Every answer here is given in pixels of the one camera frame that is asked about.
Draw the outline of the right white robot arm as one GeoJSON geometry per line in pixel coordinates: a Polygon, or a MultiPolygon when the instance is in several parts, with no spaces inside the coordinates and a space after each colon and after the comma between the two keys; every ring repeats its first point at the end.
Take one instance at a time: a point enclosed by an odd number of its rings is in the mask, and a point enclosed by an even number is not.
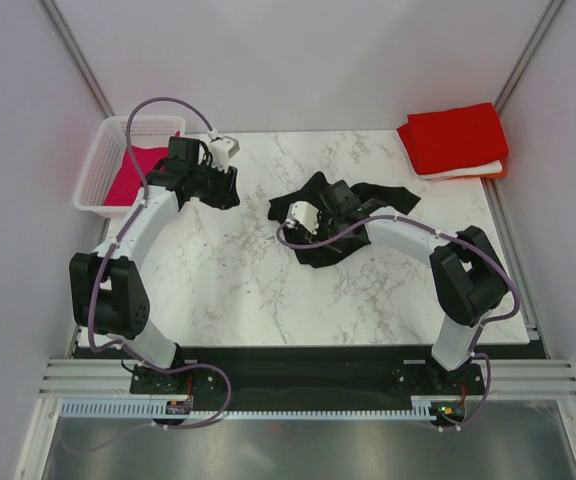
{"type": "Polygon", "coordinates": [[[360,199],[344,181],[324,188],[318,197],[319,226],[308,238],[331,242],[314,250],[317,267],[335,265],[378,245],[430,269],[444,320],[425,377],[433,391],[451,392],[462,381],[483,320],[509,291],[506,272],[485,232],[475,226],[440,231],[382,200],[360,199]]]}

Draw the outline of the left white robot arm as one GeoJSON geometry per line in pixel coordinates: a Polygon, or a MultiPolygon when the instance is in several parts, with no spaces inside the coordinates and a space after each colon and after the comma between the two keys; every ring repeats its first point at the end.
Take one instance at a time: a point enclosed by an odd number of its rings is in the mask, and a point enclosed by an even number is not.
{"type": "Polygon", "coordinates": [[[151,320],[140,269],[163,228],[190,200],[222,211],[239,205],[237,170],[230,164],[238,151],[236,139],[216,133],[208,141],[171,137],[166,156],[142,173],[118,231],[69,263],[74,320],[86,328],[90,350],[124,351],[153,370],[153,382],[166,393],[184,388],[190,368],[180,346],[151,320]]]}

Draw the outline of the black t shirt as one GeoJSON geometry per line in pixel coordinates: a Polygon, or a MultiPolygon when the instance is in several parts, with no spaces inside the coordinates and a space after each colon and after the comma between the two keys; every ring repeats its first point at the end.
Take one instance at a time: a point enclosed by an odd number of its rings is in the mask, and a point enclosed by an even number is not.
{"type": "MultiPolygon", "coordinates": [[[[301,189],[271,199],[267,218],[279,224],[283,223],[289,206],[296,201],[307,201],[320,212],[358,208],[365,218],[382,207],[392,207],[401,214],[408,214],[419,203],[420,198],[404,187],[370,183],[348,185],[343,180],[331,184],[324,173],[318,171],[301,189]]],[[[314,244],[324,241],[315,240],[315,235],[309,234],[303,227],[287,228],[283,234],[287,242],[294,244],[314,244]]],[[[336,265],[369,244],[366,228],[363,227],[362,240],[338,240],[316,249],[297,250],[295,256],[300,264],[318,269],[336,265]]]]}

